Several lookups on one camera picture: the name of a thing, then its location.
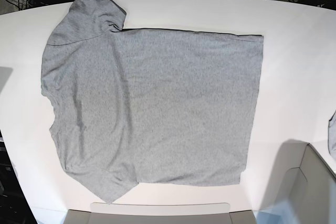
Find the beige tray bottom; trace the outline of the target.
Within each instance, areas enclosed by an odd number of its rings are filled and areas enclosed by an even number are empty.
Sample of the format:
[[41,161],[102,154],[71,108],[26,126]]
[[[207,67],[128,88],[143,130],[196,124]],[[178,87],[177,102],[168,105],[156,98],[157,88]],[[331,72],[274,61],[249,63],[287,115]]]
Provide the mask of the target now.
[[256,223],[251,210],[230,211],[228,203],[196,205],[91,204],[69,210],[64,223]]

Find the beige bin right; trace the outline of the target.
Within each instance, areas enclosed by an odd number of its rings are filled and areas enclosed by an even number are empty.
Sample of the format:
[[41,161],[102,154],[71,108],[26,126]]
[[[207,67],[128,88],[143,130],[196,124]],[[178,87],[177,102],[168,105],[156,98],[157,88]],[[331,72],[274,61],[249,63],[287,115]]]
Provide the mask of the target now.
[[257,223],[335,223],[335,173],[311,144],[284,143]]

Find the grey cloth at right edge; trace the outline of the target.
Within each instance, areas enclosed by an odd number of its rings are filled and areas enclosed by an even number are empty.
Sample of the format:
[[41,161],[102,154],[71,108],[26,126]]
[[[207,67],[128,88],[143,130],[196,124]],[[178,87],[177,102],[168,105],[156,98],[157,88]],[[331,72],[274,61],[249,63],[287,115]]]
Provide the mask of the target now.
[[336,160],[336,113],[329,120],[328,125],[328,150],[331,157]]

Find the grey T-shirt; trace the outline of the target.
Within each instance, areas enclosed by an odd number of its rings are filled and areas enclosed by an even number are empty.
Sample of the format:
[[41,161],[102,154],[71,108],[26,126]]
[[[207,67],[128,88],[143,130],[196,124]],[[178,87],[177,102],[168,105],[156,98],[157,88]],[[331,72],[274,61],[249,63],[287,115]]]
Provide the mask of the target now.
[[75,0],[51,33],[41,92],[63,171],[111,203],[139,183],[240,182],[261,35],[124,29],[112,0]]

